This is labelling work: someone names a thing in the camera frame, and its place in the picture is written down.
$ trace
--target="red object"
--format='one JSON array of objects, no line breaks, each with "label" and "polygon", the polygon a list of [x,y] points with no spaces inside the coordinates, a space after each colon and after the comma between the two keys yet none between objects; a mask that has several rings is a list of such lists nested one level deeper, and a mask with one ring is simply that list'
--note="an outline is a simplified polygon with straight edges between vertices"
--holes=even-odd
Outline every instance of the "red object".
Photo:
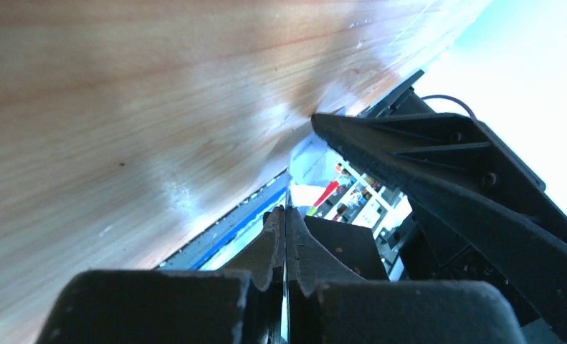
[{"label": "red object", "polygon": [[320,206],[323,202],[325,202],[326,199],[328,199],[328,197],[336,190],[337,187],[340,186],[340,183],[338,181],[333,181],[330,183],[330,185],[328,185],[327,188],[325,188],[325,191],[323,192],[323,194],[321,195],[321,197],[319,197],[319,199],[315,202],[315,204],[313,206],[317,207]]}]

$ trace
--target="cable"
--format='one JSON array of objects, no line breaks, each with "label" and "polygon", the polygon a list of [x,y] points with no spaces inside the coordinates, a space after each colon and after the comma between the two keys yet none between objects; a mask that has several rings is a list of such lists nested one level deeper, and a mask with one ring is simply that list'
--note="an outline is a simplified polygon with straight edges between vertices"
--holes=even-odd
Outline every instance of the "cable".
[{"label": "cable", "polygon": [[451,102],[455,102],[458,105],[460,105],[465,111],[467,111],[467,113],[469,114],[469,117],[473,118],[474,120],[477,119],[477,116],[475,116],[475,113],[473,113],[473,110],[471,110],[471,108],[469,107],[469,105],[465,104],[462,100],[452,97],[450,95],[427,95],[426,97],[422,97],[422,100],[428,100],[428,99],[445,99],[445,100],[449,100]]}]

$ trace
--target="screw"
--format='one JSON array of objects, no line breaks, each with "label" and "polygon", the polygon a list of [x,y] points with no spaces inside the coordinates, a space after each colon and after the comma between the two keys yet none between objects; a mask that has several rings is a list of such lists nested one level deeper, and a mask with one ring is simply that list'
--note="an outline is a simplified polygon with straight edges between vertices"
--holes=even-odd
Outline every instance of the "screw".
[{"label": "screw", "polygon": [[482,186],[492,188],[498,184],[498,176],[492,172],[487,172],[482,176]]},{"label": "screw", "polygon": [[462,141],[463,138],[464,138],[463,134],[457,131],[450,135],[450,142],[458,143]]}]

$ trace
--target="blue edge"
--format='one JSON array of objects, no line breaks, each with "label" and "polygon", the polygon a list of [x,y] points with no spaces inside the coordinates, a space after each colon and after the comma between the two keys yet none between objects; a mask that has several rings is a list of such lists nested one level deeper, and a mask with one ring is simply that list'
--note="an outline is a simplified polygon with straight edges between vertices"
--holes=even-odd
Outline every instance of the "blue edge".
[{"label": "blue edge", "polygon": [[258,214],[263,212],[266,208],[272,205],[273,202],[281,198],[285,193],[287,188],[282,188],[281,190],[277,191],[274,195],[272,195],[269,199],[267,199],[261,206],[259,206],[256,210],[254,210],[248,217],[246,217],[243,221],[239,222],[228,234],[226,234],[222,239],[220,239],[214,246],[209,249],[202,257],[199,259],[198,262],[194,263],[190,269],[196,270],[201,267],[201,265],[205,264],[209,258],[211,258],[216,252],[218,252],[222,247],[228,244],[236,235],[239,233],[241,229],[243,229],[248,223],[255,219]]}]

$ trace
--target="wood grain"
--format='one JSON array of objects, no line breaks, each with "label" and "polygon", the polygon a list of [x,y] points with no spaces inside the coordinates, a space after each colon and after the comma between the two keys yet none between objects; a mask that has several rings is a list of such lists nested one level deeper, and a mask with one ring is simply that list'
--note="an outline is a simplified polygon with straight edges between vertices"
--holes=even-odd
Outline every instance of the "wood grain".
[{"label": "wood grain", "polygon": [[488,2],[0,1],[0,343],[78,272],[154,267]]}]

